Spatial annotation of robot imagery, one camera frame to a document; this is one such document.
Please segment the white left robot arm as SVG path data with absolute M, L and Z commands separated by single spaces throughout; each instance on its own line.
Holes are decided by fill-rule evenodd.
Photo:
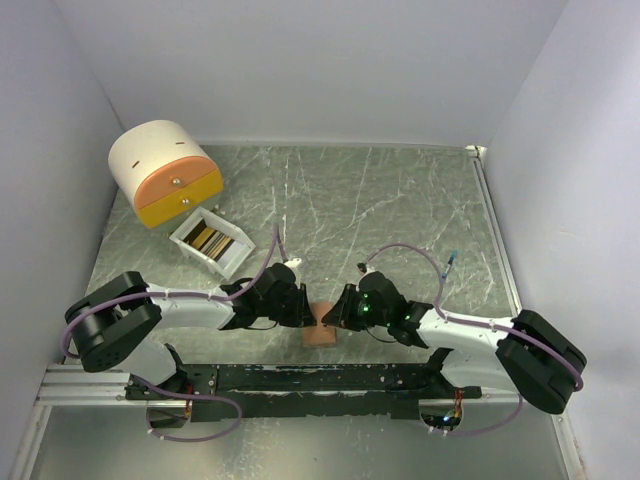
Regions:
M 291 264 L 275 263 L 209 291 L 171 290 L 128 271 L 67 310 L 61 348 L 88 373 L 119 369 L 173 399 L 185 391 L 187 374 L 176 349 L 153 339 L 154 331 L 249 329 L 259 318 L 289 328 L 315 325 L 306 286 Z

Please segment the pink blue card holder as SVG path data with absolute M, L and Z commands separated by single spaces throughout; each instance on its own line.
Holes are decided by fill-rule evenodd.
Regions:
M 302 341 L 306 347 L 329 347 L 337 342 L 336 329 L 322 323 L 323 317 L 331 310 L 328 301 L 314 302 L 310 305 L 316 324 L 303 329 Z

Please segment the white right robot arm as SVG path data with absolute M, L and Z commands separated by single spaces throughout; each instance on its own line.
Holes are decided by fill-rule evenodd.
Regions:
M 587 365 L 580 349 L 535 311 L 514 318 L 455 314 L 406 299 L 380 272 L 346 285 L 322 322 L 351 331 L 383 327 L 405 346 L 432 349 L 436 365 L 424 384 L 439 398 L 456 388 L 488 387 L 561 414 L 581 389 Z

